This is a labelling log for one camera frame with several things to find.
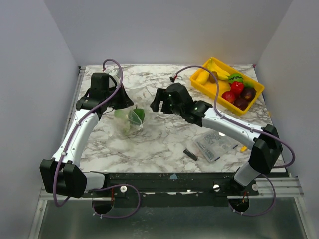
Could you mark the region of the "green toy bell pepper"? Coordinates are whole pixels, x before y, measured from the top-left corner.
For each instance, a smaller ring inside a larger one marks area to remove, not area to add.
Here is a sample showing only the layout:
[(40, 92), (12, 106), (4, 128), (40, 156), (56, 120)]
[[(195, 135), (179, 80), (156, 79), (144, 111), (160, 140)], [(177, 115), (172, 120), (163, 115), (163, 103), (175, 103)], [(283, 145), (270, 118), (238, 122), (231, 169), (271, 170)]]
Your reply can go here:
[(135, 108), (129, 111), (128, 120), (130, 124), (142, 126), (145, 119), (145, 111), (142, 108)]

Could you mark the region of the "clear zip top bag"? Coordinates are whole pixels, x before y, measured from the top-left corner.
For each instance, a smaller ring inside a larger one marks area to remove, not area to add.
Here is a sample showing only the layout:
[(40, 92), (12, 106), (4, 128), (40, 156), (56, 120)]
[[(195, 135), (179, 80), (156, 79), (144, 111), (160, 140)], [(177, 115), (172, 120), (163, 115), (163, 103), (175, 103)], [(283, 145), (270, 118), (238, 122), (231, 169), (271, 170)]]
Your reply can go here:
[(151, 125), (155, 115), (150, 104), (154, 99), (154, 92), (150, 87), (143, 86), (129, 89), (128, 96), (133, 105), (125, 109), (114, 111), (114, 126), (122, 135), (134, 134)]

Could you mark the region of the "white toy cauliflower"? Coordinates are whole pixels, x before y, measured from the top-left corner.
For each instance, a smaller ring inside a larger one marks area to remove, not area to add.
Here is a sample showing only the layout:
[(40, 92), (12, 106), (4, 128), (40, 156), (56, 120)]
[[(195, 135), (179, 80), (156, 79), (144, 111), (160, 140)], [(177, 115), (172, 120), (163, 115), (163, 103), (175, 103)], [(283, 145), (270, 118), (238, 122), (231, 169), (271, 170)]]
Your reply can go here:
[(115, 125), (123, 135), (129, 135), (131, 132), (131, 124), (128, 120), (129, 111), (130, 109), (120, 109), (114, 111)]

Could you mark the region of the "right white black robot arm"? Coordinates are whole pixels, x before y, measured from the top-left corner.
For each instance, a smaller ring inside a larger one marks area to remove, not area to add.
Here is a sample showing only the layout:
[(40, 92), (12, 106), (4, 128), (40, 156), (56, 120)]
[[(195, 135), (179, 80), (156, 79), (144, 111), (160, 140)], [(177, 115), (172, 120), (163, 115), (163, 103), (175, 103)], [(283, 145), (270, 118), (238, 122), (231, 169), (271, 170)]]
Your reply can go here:
[(229, 183), (235, 195), (245, 192), (247, 185), (259, 175), (269, 174), (282, 153), (274, 126), (260, 127), (219, 113), (212, 104), (193, 100), (180, 83), (173, 83), (166, 89), (158, 88), (150, 107), (153, 112), (179, 115), (190, 124), (220, 132), (251, 151), (248, 162), (235, 172)]

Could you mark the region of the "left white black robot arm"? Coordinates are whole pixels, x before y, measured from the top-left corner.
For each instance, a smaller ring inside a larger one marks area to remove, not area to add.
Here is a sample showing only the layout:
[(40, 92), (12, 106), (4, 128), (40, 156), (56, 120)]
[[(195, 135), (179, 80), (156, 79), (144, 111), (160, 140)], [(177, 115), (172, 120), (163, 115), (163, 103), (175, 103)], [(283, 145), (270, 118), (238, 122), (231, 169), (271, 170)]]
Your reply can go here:
[(80, 169), (82, 153), (90, 134), (108, 108), (114, 110), (133, 106), (120, 82), (119, 70), (93, 73), (91, 85), (76, 103), (73, 123), (61, 146), (50, 160), (43, 160), (40, 173), (48, 193), (80, 198), (94, 190), (98, 196), (110, 193), (111, 185), (103, 173), (84, 173)]

